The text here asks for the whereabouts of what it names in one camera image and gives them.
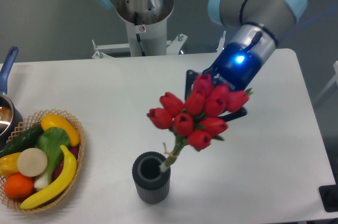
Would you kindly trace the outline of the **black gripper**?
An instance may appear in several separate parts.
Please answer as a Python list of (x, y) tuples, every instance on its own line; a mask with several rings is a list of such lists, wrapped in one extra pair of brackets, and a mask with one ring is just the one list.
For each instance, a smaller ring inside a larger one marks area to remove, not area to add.
[[(222, 83), (228, 84), (231, 91), (244, 90), (262, 67), (261, 59), (245, 51), (237, 43), (228, 44), (219, 54), (211, 66), (202, 73), (209, 74), (215, 86)], [(192, 92), (198, 73), (189, 69), (186, 71), (185, 94), (188, 98)], [(226, 123), (247, 115), (245, 107), (241, 107), (234, 113), (219, 116)]]

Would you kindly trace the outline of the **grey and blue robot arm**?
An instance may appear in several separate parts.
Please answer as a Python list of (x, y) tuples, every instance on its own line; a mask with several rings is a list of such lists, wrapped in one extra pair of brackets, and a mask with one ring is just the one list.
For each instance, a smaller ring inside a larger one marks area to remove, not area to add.
[[(173, 0), (96, 0), (103, 8), (115, 8), (126, 24), (130, 53), (134, 57), (165, 55), (167, 19)], [(307, 0), (209, 0), (208, 16), (222, 26), (238, 28), (218, 57), (205, 69), (213, 84), (244, 90), (277, 49), (280, 39), (299, 21)]]

